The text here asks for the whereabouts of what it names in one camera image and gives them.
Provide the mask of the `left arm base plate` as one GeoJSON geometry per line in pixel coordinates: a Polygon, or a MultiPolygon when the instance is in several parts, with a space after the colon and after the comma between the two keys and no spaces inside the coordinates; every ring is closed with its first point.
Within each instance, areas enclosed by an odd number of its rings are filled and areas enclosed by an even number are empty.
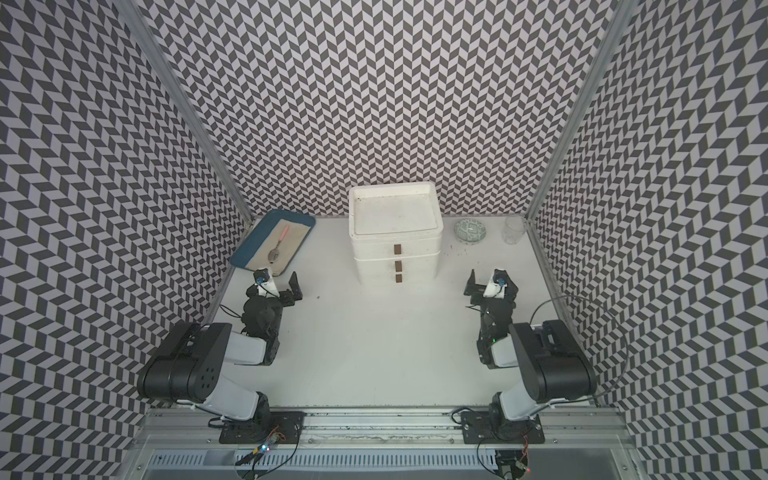
{"type": "Polygon", "coordinates": [[[296,444],[304,420],[303,411],[288,410],[273,412],[266,420],[225,421],[218,441],[225,445],[296,444]]]}

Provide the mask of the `white drawer cabinet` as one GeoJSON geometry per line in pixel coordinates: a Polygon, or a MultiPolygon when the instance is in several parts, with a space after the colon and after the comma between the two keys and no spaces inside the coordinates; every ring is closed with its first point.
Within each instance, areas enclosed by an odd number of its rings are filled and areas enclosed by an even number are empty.
{"type": "Polygon", "coordinates": [[[433,280],[438,271],[443,216],[432,182],[356,186],[349,191],[349,237],[358,278],[367,287],[433,280]],[[402,254],[393,246],[400,244],[402,254]],[[395,261],[402,261],[402,272],[395,261]],[[396,283],[402,274],[402,283],[396,283]]]}

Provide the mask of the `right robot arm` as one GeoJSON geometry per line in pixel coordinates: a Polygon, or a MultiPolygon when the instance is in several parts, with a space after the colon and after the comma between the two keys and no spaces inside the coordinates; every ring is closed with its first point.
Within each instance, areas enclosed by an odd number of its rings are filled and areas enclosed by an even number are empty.
{"type": "Polygon", "coordinates": [[[496,393],[484,415],[490,434],[502,441],[523,439],[537,428],[548,407],[593,400],[597,375],[579,343],[559,319],[539,325],[513,320],[519,288],[496,269],[484,285],[471,273],[463,294],[479,313],[476,348],[489,369],[515,369],[520,378],[496,393]]]}

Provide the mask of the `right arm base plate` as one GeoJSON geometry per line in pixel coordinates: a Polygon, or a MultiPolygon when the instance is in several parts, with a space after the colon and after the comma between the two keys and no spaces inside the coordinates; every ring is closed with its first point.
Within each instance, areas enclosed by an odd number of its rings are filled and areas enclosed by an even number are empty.
{"type": "Polygon", "coordinates": [[[545,443],[543,426],[539,418],[507,420],[488,411],[462,410],[453,415],[460,426],[463,441],[467,445],[504,444],[504,445],[540,445],[545,443]]]}

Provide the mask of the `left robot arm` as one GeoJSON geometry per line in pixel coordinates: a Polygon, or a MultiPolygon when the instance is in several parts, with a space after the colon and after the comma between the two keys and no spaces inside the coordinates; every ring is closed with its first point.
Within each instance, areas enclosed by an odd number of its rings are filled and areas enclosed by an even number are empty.
{"type": "Polygon", "coordinates": [[[140,370],[140,397],[187,405],[217,416],[223,423],[222,442],[244,434],[260,440],[279,433],[266,394],[248,390],[226,377],[226,363],[260,367],[271,365],[280,347],[283,311],[303,299],[298,275],[280,291],[270,268],[253,273],[243,310],[222,305],[226,315],[242,322],[237,332],[227,322],[179,322],[140,370]]]}

